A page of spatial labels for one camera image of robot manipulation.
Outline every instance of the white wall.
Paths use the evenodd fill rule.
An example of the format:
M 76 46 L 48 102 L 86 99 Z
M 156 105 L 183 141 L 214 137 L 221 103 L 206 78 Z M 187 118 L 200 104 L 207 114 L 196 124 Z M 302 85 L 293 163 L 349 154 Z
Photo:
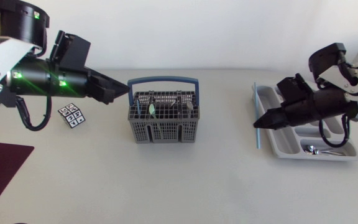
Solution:
M 263 68 L 308 72 L 309 56 L 358 51 L 358 0 L 28 0 L 92 43 L 91 68 Z

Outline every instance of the metal spoon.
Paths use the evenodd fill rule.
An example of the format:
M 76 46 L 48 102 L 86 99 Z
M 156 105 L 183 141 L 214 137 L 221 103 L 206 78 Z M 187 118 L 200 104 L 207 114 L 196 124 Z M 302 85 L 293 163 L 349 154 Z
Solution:
M 194 107 L 190 101 L 186 101 L 187 109 L 189 110 L 189 117 L 191 116 L 191 112 L 193 111 Z
M 319 154 L 329 154 L 329 155 L 334 155 L 334 156 L 345 156 L 345 154 L 343 152 L 332 152 L 332 151 L 321 151 L 321 150 L 314 150 L 314 153 L 316 155 L 319 155 Z

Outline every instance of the green utensil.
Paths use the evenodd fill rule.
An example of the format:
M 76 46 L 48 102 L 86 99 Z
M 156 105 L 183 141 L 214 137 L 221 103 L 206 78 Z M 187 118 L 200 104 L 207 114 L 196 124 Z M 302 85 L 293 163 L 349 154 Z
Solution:
M 161 138 L 162 138 L 162 129 L 161 129 L 160 123 L 158 123 L 157 117 L 156 117 L 156 115 L 155 115 L 154 104 L 150 104 L 150 106 L 149 106 L 149 113 L 150 113 L 150 115 L 153 116 L 153 118 L 155 119 L 155 122 L 157 123 L 157 127 L 158 127 L 158 130 L 160 131 Z

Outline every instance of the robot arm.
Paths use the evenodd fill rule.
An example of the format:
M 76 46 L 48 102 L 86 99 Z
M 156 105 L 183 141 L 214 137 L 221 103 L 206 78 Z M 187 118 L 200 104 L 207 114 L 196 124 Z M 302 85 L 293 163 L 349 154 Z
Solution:
M 288 77 L 277 84 L 284 102 L 267 110 L 255 128 L 280 129 L 319 121 L 320 134 L 331 147 L 343 146 L 350 132 L 350 120 L 358 121 L 358 62 L 350 65 L 344 57 L 343 44 L 331 44 L 309 58 L 309 68 L 319 88 L 313 91 L 301 75 Z M 322 132 L 322 120 L 342 115 L 345 137 L 340 144 L 331 144 Z
M 109 104 L 129 91 L 125 84 L 85 67 L 91 43 L 77 35 L 60 31 L 50 57 L 38 59 L 46 51 L 48 27 L 49 16 L 39 7 L 0 0 L 0 102 L 17 107 L 24 125 L 32 131 L 47 124 L 51 96 L 88 96 Z M 40 125 L 31 125 L 24 100 L 17 95 L 47 97 L 47 112 Z

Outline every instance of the white tabletop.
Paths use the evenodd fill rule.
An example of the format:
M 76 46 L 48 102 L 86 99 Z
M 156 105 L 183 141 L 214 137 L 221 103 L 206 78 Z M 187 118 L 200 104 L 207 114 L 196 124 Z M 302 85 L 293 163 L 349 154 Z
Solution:
M 358 223 L 358 161 L 274 157 L 265 131 L 256 149 L 253 82 L 286 75 L 258 70 L 109 70 L 126 83 L 153 75 L 200 81 L 194 144 L 136 144 L 128 97 L 104 105 L 53 98 L 48 126 L 28 131 L 0 106 L 0 142 L 34 146 L 0 196 L 0 223 Z M 135 91 L 191 90 L 150 83 Z M 37 124 L 45 97 L 25 96 Z M 74 103 L 86 121 L 70 129 L 57 109 Z M 351 123 L 358 150 L 358 123 Z

